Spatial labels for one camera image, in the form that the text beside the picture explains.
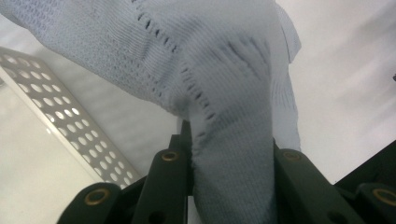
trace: perforated fabric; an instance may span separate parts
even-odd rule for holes
[[[276,222],[273,120],[282,135],[297,115],[290,43],[273,1],[3,0],[0,7],[48,48],[190,120],[204,223]]]

